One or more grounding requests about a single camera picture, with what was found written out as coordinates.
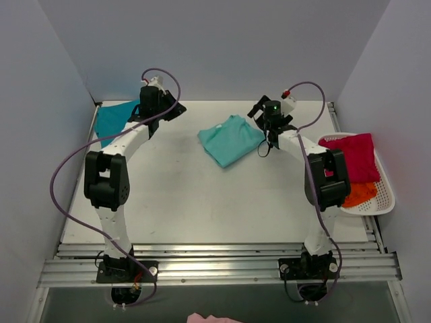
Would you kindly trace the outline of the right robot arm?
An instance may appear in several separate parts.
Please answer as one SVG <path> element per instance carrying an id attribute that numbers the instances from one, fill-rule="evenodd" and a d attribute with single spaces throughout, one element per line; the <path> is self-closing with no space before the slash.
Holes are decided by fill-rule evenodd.
<path id="1" fill-rule="evenodd" d="M 304 241 L 308 255 L 300 259 L 299 269 L 305 277 L 313 278 L 323 270 L 320 256 L 332 251 L 335 209 L 344 204 L 351 186 L 343 152 L 311 141 L 292 124 L 295 105 L 288 95 L 280 100 L 264 95 L 247 116 L 263 131 L 270 149 L 286 152 L 304 164 L 304 192 L 314 210 Z"/>

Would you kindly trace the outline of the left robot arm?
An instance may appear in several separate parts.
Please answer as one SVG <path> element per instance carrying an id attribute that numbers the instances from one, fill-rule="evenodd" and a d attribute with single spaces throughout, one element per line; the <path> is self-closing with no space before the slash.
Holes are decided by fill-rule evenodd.
<path id="1" fill-rule="evenodd" d="M 161 85 L 145 85 L 139 93 L 139 103 L 124 125 L 122 135 L 100 151 L 86 155 L 84 195 L 99 217 L 105 240 L 103 264 L 120 282 L 130 281 L 136 273 L 130 260 L 133 246 L 127 235 L 125 203 L 131 189 L 128 161 L 158 130 L 159 122 L 171 121 L 187 109 Z"/>

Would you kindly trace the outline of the mint green t-shirt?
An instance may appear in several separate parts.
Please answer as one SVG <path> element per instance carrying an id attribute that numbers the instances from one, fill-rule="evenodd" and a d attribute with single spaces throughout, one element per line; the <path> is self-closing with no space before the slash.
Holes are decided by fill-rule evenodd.
<path id="1" fill-rule="evenodd" d="M 231 115 L 222 123 L 200 130 L 197 137 L 205 152 L 221 168 L 237 162 L 265 140 L 262 131 L 239 115 Z"/>

